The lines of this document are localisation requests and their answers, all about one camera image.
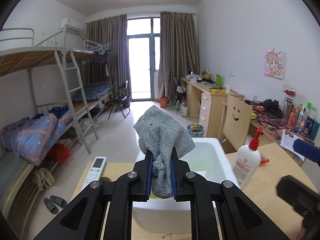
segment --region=white basin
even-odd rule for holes
[[[221,183],[230,180],[238,186],[225,153],[215,138],[192,138],[196,147],[183,156],[190,170],[207,180]],[[140,152],[136,161],[144,159]],[[190,202],[150,198],[148,202],[133,202],[132,215],[144,230],[158,233],[191,233]]]

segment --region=gray slipper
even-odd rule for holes
[[[50,201],[52,201],[53,203],[55,203],[57,206],[61,208],[64,208],[68,204],[63,198],[60,198],[54,195],[50,196]]]
[[[52,214],[56,215],[59,213],[59,209],[48,198],[45,198],[43,202]]]

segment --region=brown curtain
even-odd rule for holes
[[[162,12],[160,25],[159,96],[168,97],[173,78],[199,74],[199,55],[192,14]]]
[[[110,43],[112,53],[108,53],[108,72],[114,77],[115,91],[125,81],[129,81],[127,95],[131,95],[130,69],[128,49],[126,45],[127,15],[114,16],[87,24],[86,39],[101,44]],[[83,75],[87,84],[109,81],[106,75],[105,64],[99,64],[94,60],[86,62],[83,66]]]

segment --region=blue checkered blanket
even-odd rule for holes
[[[52,113],[38,119],[23,118],[1,130],[0,144],[17,157],[39,166],[71,120],[70,110],[59,119]]]
[[[84,86],[85,98],[87,101],[97,101],[111,92],[112,86],[108,83],[90,84]],[[83,102],[81,90],[79,90],[73,97],[73,103]]]

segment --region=orange bucket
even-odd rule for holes
[[[160,98],[160,107],[162,107],[162,108],[167,107],[167,98],[166,97]]]

